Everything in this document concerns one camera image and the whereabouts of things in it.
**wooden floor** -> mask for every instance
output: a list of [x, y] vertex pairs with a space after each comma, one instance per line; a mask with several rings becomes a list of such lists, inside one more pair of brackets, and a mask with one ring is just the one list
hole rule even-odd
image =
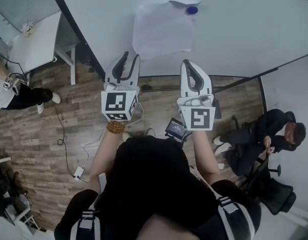
[[[59, 64], [34, 74], [32, 86], [50, 88], [60, 94], [61, 104], [56, 108], [65, 127], [65, 142], [68, 153], [68, 167], [73, 174], [78, 166], [83, 166], [87, 153], [83, 146], [97, 141], [106, 127], [107, 121], [101, 115], [101, 90], [103, 83], [89, 66], [77, 63], [76, 85], [70, 85], [70, 69], [67, 64]], [[224, 86], [239, 78], [212, 77], [215, 86]], [[177, 87], [179, 77], [140, 78], [139, 85], [151, 85], [154, 89]], [[128, 127], [132, 134], [144, 134], [153, 128], [156, 136], [164, 138], [165, 128], [171, 117], [179, 119], [176, 100], [179, 90], [144, 92], [140, 103], [144, 107], [143, 120]], [[263, 113], [260, 87], [252, 80], [216, 94], [219, 99], [222, 119], [215, 120], [213, 131], [208, 132], [210, 141], [214, 137], [234, 129], [231, 117], [236, 115], [239, 122], [249, 122]], [[19, 183], [28, 190], [32, 201], [32, 211], [39, 226], [53, 230], [65, 209], [77, 192], [86, 184], [74, 180], [67, 170], [64, 146], [58, 145], [63, 130], [52, 102], [44, 105], [41, 115], [36, 107], [20, 111], [0, 110], [0, 156], [12, 157], [7, 165], [19, 172]], [[135, 113], [133, 121], [141, 118], [142, 112]], [[86, 147], [89, 153], [82, 179], [87, 181], [89, 169], [99, 141]], [[192, 140], [184, 145], [190, 165], [195, 164]], [[229, 167], [221, 172], [225, 178], [237, 181]]]

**white shirt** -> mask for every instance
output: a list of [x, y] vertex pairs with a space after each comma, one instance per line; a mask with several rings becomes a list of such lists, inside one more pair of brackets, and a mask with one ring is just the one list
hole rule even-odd
[[5, 90], [3, 88], [3, 80], [0, 79], [0, 109], [1, 108], [7, 108], [12, 99], [14, 98], [14, 91], [12, 88]]
[[286, 128], [287, 123], [283, 126], [282, 129], [280, 129], [275, 135], [281, 135], [284, 136], [285, 135], [285, 128]]

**white shoe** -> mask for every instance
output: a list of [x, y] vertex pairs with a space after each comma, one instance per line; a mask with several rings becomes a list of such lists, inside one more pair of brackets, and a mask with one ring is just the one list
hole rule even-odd
[[214, 143], [216, 146], [220, 146], [220, 145], [224, 144], [224, 142], [220, 141], [220, 137], [221, 137], [221, 136], [218, 136], [218, 137], [216, 137], [216, 138], [213, 140], [213, 143]]
[[228, 150], [232, 149], [232, 145], [228, 142], [224, 143], [223, 145], [219, 146], [215, 151], [215, 156], [224, 153]]
[[123, 132], [123, 141], [126, 142], [127, 139], [132, 138], [132, 135], [128, 131]]
[[146, 131], [146, 136], [153, 136], [155, 137], [155, 131], [152, 128], [148, 128]]
[[44, 103], [37, 105], [37, 113], [42, 114], [44, 110]]
[[56, 92], [53, 92], [52, 102], [54, 102], [56, 104], [60, 104], [61, 103], [61, 96], [58, 95]]

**small screen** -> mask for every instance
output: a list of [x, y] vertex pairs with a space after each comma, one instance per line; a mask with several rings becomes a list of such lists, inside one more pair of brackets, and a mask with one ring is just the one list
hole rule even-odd
[[172, 120], [170, 121], [166, 132], [173, 135], [176, 138], [179, 139], [183, 139], [183, 136], [186, 132], [186, 130], [184, 129], [183, 125], [181, 124], [181, 122], [176, 121], [175, 119], [172, 118]]

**black hair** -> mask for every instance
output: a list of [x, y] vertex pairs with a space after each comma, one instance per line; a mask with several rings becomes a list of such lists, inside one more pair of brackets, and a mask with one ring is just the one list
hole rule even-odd
[[297, 122], [294, 129], [294, 143], [298, 147], [306, 137], [306, 127], [303, 123]]

